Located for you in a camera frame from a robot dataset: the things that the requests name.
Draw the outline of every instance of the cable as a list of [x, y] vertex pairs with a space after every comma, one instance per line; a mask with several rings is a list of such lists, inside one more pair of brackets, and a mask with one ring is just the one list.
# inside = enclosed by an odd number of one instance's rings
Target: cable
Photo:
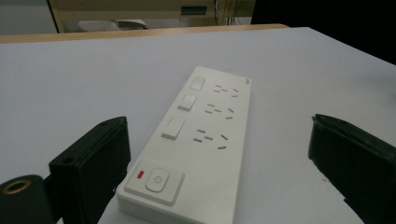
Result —
[[219, 22], [218, 22], [218, 19], [219, 19], [218, 3], [219, 3], [219, 0], [213, 0], [213, 4], [215, 5], [215, 22], [216, 22], [216, 25], [219, 25]]

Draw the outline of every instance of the socket outlet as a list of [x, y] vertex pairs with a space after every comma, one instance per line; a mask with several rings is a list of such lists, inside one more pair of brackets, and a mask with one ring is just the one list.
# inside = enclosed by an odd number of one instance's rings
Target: socket outlet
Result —
[[249, 78], [196, 67], [119, 185], [120, 210], [153, 223], [233, 223], [250, 90]]

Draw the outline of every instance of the white power strip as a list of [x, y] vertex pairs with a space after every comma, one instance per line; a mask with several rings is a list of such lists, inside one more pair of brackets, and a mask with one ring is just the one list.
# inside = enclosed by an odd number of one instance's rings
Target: white power strip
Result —
[[152, 223], [233, 223], [251, 79], [196, 67], [117, 189]]

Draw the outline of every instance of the power button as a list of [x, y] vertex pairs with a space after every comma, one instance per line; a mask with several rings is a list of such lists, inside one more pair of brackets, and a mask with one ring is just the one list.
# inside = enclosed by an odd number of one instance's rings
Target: power button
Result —
[[168, 177], [169, 173], [167, 171], [158, 168], [153, 169], [146, 183], [146, 188], [150, 191], [159, 193], [163, 191]]

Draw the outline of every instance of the power strip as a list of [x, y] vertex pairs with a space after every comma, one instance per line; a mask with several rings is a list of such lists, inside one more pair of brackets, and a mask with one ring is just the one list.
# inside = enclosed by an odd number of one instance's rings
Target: power strip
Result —
[[152, 223], [233, 223], [251, 79], [196, 67], [117, 189]]

